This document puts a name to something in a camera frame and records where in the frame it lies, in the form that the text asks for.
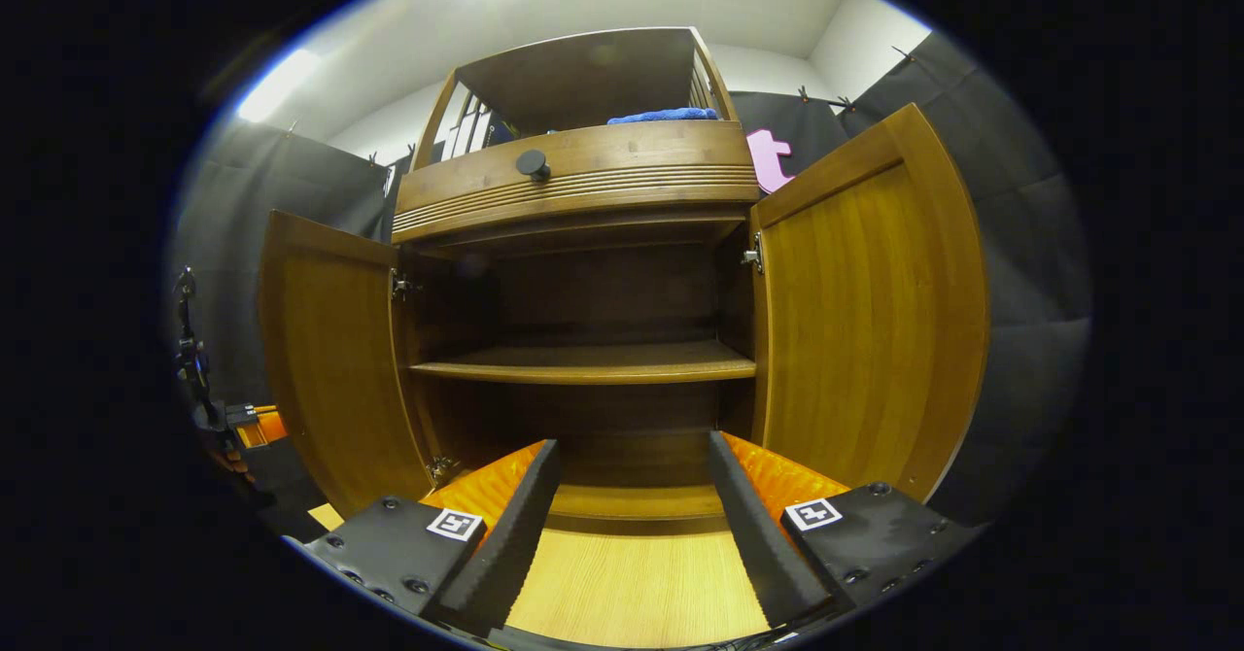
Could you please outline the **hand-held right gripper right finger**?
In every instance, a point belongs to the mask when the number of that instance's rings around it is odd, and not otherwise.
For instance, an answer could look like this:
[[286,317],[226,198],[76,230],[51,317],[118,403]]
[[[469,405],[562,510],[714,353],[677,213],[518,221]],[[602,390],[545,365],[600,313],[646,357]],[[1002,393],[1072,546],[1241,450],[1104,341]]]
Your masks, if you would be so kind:
[[982,535],[884,482],[848,488],[720,429],[708,434],[708,464],[773,629],[845,624]]

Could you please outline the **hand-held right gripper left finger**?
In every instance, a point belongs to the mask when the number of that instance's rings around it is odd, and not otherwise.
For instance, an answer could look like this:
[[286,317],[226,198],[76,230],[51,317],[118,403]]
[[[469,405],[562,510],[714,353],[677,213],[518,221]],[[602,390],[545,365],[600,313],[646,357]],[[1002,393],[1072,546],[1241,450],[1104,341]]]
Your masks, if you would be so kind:
[[403,624],[484,637],[509,619],[561,479],[557,439],[539,439],[420,500],[379,497],[309,543],[285,543]]

